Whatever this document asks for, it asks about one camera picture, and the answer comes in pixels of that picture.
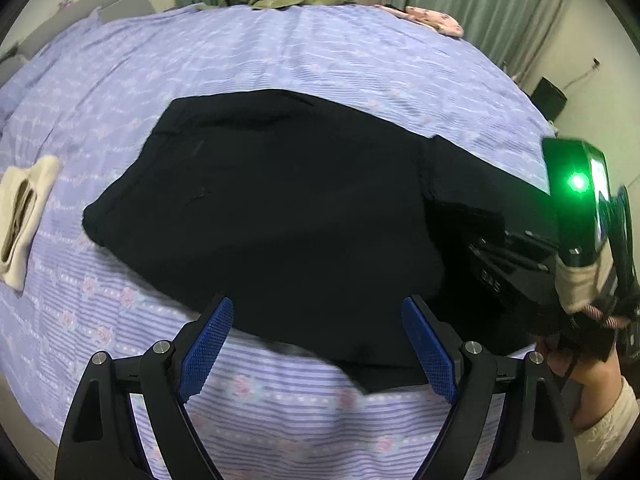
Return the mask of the right hand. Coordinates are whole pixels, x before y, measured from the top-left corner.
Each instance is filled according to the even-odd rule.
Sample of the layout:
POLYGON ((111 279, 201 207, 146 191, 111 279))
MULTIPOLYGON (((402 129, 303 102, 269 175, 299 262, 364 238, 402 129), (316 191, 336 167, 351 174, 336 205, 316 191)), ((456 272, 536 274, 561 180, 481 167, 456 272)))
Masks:
MULTIPOLYGON (((570 352, 553 349, 549 346, 548 339, 537 337, 536 350, 546 359, 550 370, 558 376, 564 376, 573 362, 570 352)), ((606 361, 580 358, 570 378, 582 385, 582 394, 572 416, 572 425, 579 434, 600 422, 623 390, 616 349, 612 349, 606 361)))

